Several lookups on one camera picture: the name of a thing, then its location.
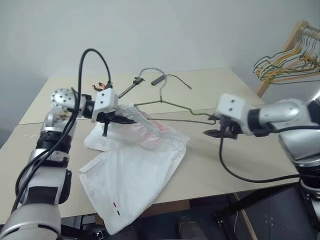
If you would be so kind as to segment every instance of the wooden clothes rack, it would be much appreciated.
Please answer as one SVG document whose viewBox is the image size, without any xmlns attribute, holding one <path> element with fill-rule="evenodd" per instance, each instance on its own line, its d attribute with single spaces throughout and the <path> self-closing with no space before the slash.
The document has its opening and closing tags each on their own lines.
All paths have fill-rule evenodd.
<svg viewBox="0 0 320 240">
<path fill-rule="evenodd" d="M 305 33 L 304 29 L 306 29 L 307 27 L 311 28 L 313 30 L 316 30 L 316 31 L 311 31 L 311 32 Z M 300 21 L 294 27 L 289 39 L 286 41 L 281 52 L 289 51 L 289 50 L 293 49 L 302 35 L 307 35 L 311 38 L 314 38 L 314 39 L 320 41 L 320 30 L 317 30 L 316 28 L 311 27 L 307 21 Z M 257 89 L 256 94 L 261 98 L 262 95 L 265 93 L 265 91 L 270 86 L 270 84 L 271 84 L 271 80 L 264 80 L 260 84 L 259 88 Z"/>
</svg>

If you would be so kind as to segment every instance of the white wall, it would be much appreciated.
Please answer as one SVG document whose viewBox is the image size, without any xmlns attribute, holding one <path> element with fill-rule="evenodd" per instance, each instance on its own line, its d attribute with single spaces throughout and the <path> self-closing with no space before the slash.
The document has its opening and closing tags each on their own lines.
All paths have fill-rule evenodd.
<svg viewBox="0 0 320 240">
<path fill-rule="evenodd" d="M 320 28 L 320 1 L 0 0 L 0 146 L 49 77 L 77 75 L 86 48 L 113 74 L 232 67 L 256 90 L 253 64 L 279 51 L 300 20 Z M 85 74 L 104 73 L 90 55 Z M 264 100 L 307 100 L 320 84 L 290 88 Z"/>
</svg>

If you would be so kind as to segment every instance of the white garment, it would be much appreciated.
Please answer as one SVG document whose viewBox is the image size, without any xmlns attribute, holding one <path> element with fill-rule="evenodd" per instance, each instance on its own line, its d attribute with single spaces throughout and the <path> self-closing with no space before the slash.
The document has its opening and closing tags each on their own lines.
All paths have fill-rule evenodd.
<svg viewBox="0 0 320 240">
<path fill-rule="evenodd" d="M 154 120 L 133 105 L 117 115 L 135 124 L 111 123 L 107 137 L 98 123 L 84 145 L 104 151 L 79 170 L 84 190 L 113 235 L 153 204 L 186 153 L 189 138 Z"/>
</svg>

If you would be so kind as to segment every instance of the white table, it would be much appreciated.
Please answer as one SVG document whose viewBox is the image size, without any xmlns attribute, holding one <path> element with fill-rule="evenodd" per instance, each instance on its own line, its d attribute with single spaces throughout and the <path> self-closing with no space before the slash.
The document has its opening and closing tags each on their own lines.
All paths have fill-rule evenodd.
<svg viewBox="0 0 320 240">
<path fill-rule="evenodd" d="M 188 106 L 198 112 L 211 114 L 222 93 L 230 93 L 245 98 L 250 104 L 261 105 L 258 98 L 235 74 L 229 69 L 203 70 L 191 72 L 176 72 L 190 84 L 189 90 L 178 80 L 170 78 L 163 91 L 165 100 Z M 119 93 L 128 87 L 134 75 L 125 74 L 113 77 L 114 89 Z M 158 74 L 149 73 L 143 76 L 152 81 Z M 94 96 L 92 84 L 105 82 L 105 77 L 91 77 L 83 80 L 83 93 Z M 27 163 L 32 149 L 35 148 L 42 122 L 50 109 L 51 92 L 57 88 L 76 86 L 76 78 L 52 78 L 44 85 L 20 124 L 14 129 L 8 141 L 0 150 L 0 187 L 2 190 L 0 204 L 0 224 L 3 224 L 10 214 L 15 199 L 14 186 L 16 178 Z M 123 97 L 121 104 L 141 103 L 158 99 L 158 87 L 143 82 Z M 165 104 L 141 106 L 141 109 L 154 114 L 154 118 L 205 120 L 204 116 L 193 116 L 187 111 L 181 111 Z M 257 184 L 240 181 L 228 174 L 219 162 L 219 139 L 204 135 L 202 132 L 215 129 L 218 126 L 166 121 L 167 125 L 190 137 L 187 151 L 180 166 L 170 179 L 167 186 L 155 203 L 193 199 L 199 197 L 227 194 L 239 191 L 276 186 L 295 182 L 289 179 L 279 182 Z M 68 168 L 72 170 L 72 184 L 69 199 L 61 204 L 62 217 L 70 217 L 95 213 L 85 191 L 79 181 L 77 172 L 91 159 L 99 154 L 98 151 L 87 149 L 84 139 L 93 129 L 94 124 L 88 119 L 78 121 L 70 150 Z M 226 164 L 237 174 L 252 178 L 266 179 L 297 173 L 278 143 L 275 134 L 268 137 L 240 135 L 238 140 L 226 139 L 223 149 Z"/>
</svg>

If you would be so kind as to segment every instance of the wire hanger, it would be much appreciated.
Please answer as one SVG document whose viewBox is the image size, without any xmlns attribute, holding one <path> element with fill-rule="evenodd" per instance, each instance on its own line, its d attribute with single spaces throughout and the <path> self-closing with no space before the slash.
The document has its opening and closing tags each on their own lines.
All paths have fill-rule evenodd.
<svg viewBox="0 0 320 240">
<path fill-rule="evenodd" d="M 175 103 L 172 103 L 172 102 L 169 102 L 169 101 L 165 101 L 163 100 L 163 96 L 162 96 L 162 90 L 163 88 L 166 86 L 167 84 L 167 81 L 168 81 L 168 78 L 167 78 L 167 75 L 160 69 L 158 68 L 145 68 L 143 69 L 140 74 L 139 74 L 139 77 L 142 75 L 142 73 L 145 71 L 145 70 L 156 70 L 160 73 L 162 73 L 162 75 L 164 76 L 164 83 L 163 85 L 160 87 L 159 89 L 159 96 L 160 96 L 160 100 L 157 100 L 157 101 L 147 101 L 147 102 L 142 102 L 142 103 L 136 103 L 134 104 L 134 106 L 142 106 L 142 105 L 150 105 L 150 104 L 156 104 L 156 103 L 164 103 L 164 104 L 168 104 L 168 105 L 171 105 L 171 106 L 175 106 L 177 108 L 181 108 L 181 109 L 185 109 L 185 110 L 188 110 L 192 115 L 194 116 L 199 116 L 199 115 L 205 115 L 205 116 L 208 116 L 208 117 L 211 117 L 212 115 L 208 114 L 208 113 L 205 113 L 205 112 L 201 112 L 201 113 L 195 113 L 191 108 L 189 107 L 186 107 L 186 106 L 182 106 L 182 105 L 179 105 L 179 104 L 175 104 Z M 160 118 L 147 118 L 148 120 L 158 120 L 158 121 L 175 121 L 175 122 L 189 122 L 189 123 L 201 123 L 201 124 L 208 124 L 208 125 L 214 125 L 216 124 L 216 120 L 213 119 L 213 123 L 210 123 L 210 122 L 205 122 L 205 121 L 194 121 L 194 120 L 184 120 L 184 119 L 160 119 Z"/>
</svg>

